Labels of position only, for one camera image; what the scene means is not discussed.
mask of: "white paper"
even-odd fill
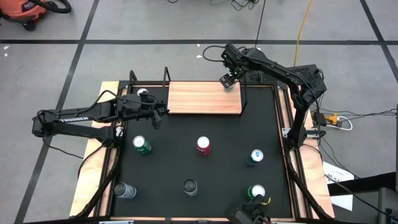
[[[339,167],[335,167],[327,162],[323,162],[323,170],[325,171],[325,175],[329,178],[333,179],[335,182],[341,182],[346,180],[353,180],[354,175],[350,172],[347,172]],[[326,178],[327,184],[332,184],[333,181]],[[352,195],[343,195],[343,196],[333,196],[331,197],[331,203],[333,205],[337,205],[341,208],[347,209],[349,211],[353,211],[353,196]]]

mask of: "green soda can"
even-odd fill
[[[252,185],[246,189],[244,195],[247,200],[253,200],[257,195],[265,196],[266,190],[261,185]]]
[[[137,151],[141,152],[142,155],[148,155],[152,151],[152,146],[148,140],[142,136],[137,136],[132,140],[134,147]]]

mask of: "can lid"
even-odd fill
[[[264,157],[263,153],[261,152],[260,149],[255,149],[251,152],[251,158],[256,161],[260,162],[262,161],[262,158]]]
[[[209,145],[210,145],[210,140],[209,140],[207,137],[202,136],[202,137],[200,137],[200,138],[198,139],[198,146],[199,146],[199,147],[201,147],[201,148],[206,148],[206,147],[208,147]]]
[[[124,183],[118,183],[113,188],[113,193],[115,196],[122,196],[126,191],[126,186]]]
[[[145,139],[144,139],[144,137],[142,137],[142,136],[136,136],[136,137],[132,140],[132,143],[133,143],[133,145],[136,146],[136,147],[141,147],[141,146],[144,145]]]
[[[265,196],[265,194],[266,194],[266,190],[261,185],[258,185],[258,184],[253,186],[253,188],[251,189],[251,192],[254,197],[257,195]]]
[[[197,183],[194,180],[188,179],[184,182],[184,191],[194,192],[196,188],[197,188]]]
[[[145,89],[145,88],[141,88],[141,89],[139,89],[138,91],[137,91],[137,95],[139,96],[141,93],[143,93],[143,92],[148,92],[148,90],[147,89]]]

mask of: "soda can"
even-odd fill
[[[210,140],[207,137],[200,137],[197,141],[197,150],[199,154],[205,156],[210,152]]]
[[[184,181],[182,188],[189,197],[194,197],[198,194],[198,184],[192,179]]]
[[[132,199],[137,194],[137,189],[125,183],[118,183],[113,188],[113,193],[118,198]]]
[[[147,155],[152,151],[152,146],[148,140],[144,139],[142,136],[136,136],[132,143],[137,151],[141,152],[143,155]]]
[[[264,157],[263,153],[259,149],[255,149],[251,152],[250,156],[245,160],[248,167],[254,167],[258,162],[262,161]]]
[[[257,195],[265,196],[265,194],[266,190],[259,184],[248,187],[244,192],[247,200],[253,200]]]

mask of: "vacuum hose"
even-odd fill
[[[59,0],[60,2],[62,2],[62,4],[65,5],[65,8],[59,8],[56,4],[47,4],[45,2],[42,2],[41,0],[29,0],[29,1],[38,6],[43,7],[49,11],[56,12],[56,13],[66,14],[72,10],[72,7],[70,6],[70,4],[67,0]]]

